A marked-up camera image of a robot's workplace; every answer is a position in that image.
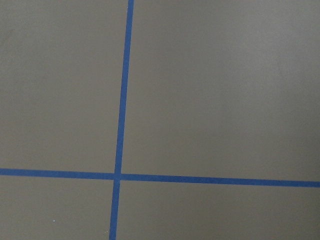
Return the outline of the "blue tape line lengthwise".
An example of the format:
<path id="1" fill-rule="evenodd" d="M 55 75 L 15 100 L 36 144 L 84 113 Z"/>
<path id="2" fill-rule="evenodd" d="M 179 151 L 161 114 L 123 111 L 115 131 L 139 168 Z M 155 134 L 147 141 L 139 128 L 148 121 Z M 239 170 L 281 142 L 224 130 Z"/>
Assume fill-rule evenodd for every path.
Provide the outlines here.
<path id="1" fill-rule="evenodd" d="M 111 202 L 111 214 L 110 214 L 109 237 L 108 237 L 110 240 L 115 240 L 117 238 L 117 224 L 118 224 L 119 199 L 120 199 L 120 187 L 121 187 L 121 176 L 122 176 L 122 160 L 123 160 L 123 147 L 124 147 L 124 136 L 125 136 L 127 91 L 128 91 L 128 79 L 129 79 L 129 68 L 130 68 L 134 3 L 135 2 L 133 0 L 129 0 L 127 3 L 122 75 L 121 75 L 121 86 L 120 86 L 120 101 L 119 101 L 119 113 L 118 113 L 117 142 L 116 142 L 115 164 L 114 164 L 114 173 L 113 173 L 112 202 Z"/>

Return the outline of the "blue tape line crosswise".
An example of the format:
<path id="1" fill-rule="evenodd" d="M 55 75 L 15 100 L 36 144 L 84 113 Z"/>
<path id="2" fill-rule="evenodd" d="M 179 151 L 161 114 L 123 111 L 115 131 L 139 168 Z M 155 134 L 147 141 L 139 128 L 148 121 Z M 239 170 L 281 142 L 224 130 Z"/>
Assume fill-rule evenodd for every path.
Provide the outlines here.
<path id="1" fill-rule="evenodd" d="M 223 177 L 199 177 L 199 176 L 174 176 L 153 174 L 129 174 L 115 175 L 106 172 L 81 172 L 61 170 L 37 170 L 1 168 L 2 176 L 16 177 L 39 177 L 39 178 L 66 178 L 66 179 L 89 179 L 89 180 L 115 180 L 136 182 L 163 182 L 163 183 L 190 183 L 190 184 L 218 184 L 218 185 L 243 185 L 243 186 L 272 186 L 272 187 L 301 187 L 319 188 L 318 181 L 302 180 L 273 180 L 273 179 L 246 179 L 246 178 L 223 178 Z"/>

